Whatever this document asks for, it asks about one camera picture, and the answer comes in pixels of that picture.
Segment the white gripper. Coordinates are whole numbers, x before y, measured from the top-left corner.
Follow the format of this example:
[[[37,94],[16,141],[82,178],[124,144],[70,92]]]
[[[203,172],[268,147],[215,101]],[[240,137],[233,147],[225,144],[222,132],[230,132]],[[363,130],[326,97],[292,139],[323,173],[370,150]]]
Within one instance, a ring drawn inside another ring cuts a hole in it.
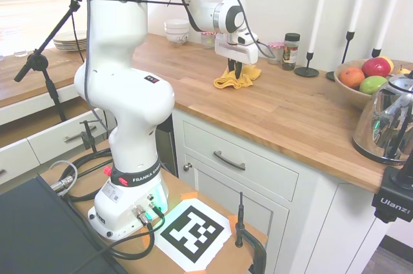
[[[258,49],[254,43],[231,45],[227,43],[225,34],[216,35],[214,50],[217,55],[228,59],[228,71],[235,71],[236,79],[241,76],[243,64],[256,64],[258,61]]]

